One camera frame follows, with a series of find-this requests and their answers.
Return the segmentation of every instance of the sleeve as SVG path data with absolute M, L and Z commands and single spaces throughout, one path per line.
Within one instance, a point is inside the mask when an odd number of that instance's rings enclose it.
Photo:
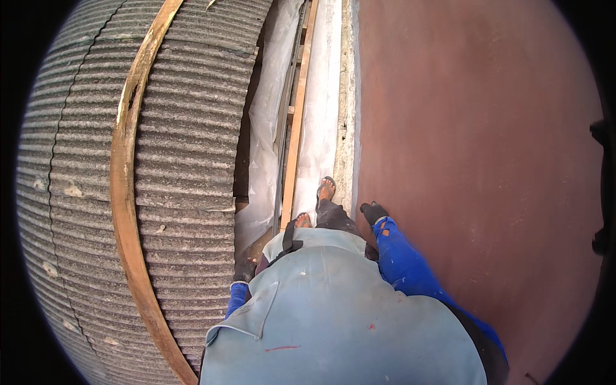
M 398 226 L 393 219 L 385 217 L 377 221 L 372 229 L 375 232 L 376 247 L 379 251 L 378 265 L 385 281 L 407 296 L 432 297 L 460 310 L 505 355 L 503 344 L 494 329 L 458 306 L 440 287 L 426 260 L 398 231 Z
M 227 314 L 225 314 L 225 319 L 229 318 L 229 316 L 235 312 L 235 309 L 244 304 L 247 291 L 248 284 L 246 282 L 233 282 L 231 284 L 231 298 L 229 299 L 229 304 L 227 305 Z

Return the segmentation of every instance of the black glove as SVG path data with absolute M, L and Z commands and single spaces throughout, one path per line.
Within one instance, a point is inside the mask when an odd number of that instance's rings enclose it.
M 387 211 L 385 211 L 385 209 L 375 201 L 372 201 L 371 205 L 368 203 L 362 203 L 362 205 L 359 206 L 359 211 L 363 213 L 363 216 L 366 218 L 366 221 L 368 221 L 370 227 L 374 226 L 376 221 L 382 217 L 389 216 Z
M 254 278 L 254 270 L 257 268 L 257 260 L 246 258 L 235 264 L 233 282 L 242 281 L 249 283 Z

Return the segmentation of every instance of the corrugated metal sheet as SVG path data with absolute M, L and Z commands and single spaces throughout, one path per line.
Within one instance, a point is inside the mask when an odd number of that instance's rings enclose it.
M 108 194 L 120 93 L 162 3 L 80 4 L 52 45 L 22 130 L 18 214 L 28 268 L 54 331 L 93 384 L 179 383 L 132 301 Z M 185 1 L 171 24 L 150 72 L 136 146 L 148 272 L 195 371 L 205 333 L 229 297 L 233 168 L 254 64 L 248 53 L 270 6 L 218 0 L 206 13 L 207 3 Z

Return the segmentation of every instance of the worker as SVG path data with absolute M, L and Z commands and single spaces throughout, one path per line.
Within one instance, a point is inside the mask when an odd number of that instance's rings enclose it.
M 494 330 L 455 304 L 375 202 L 360 207 L 378 253 L 367 246 L 335 188 L 326 177 L 317 190 L 316 228 L 302 213 L 240 266 L 200 384 L 504 384 Z

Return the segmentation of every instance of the plastic sheet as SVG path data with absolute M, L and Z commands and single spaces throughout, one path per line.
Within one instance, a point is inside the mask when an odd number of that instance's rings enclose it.
M 235 215 L 235 253 L 243 254 L 272 225 L 278 174 L 274 148 L 278 108 L 303 0 L 279 0 L 265 20 L 261 78 L 250 106 L 249 205 Z
M 293 218 L 308 213 L 316 225 L 316 191 L 331 176 L 336 155 L 342 0 L 319 0 L 304 102 Z

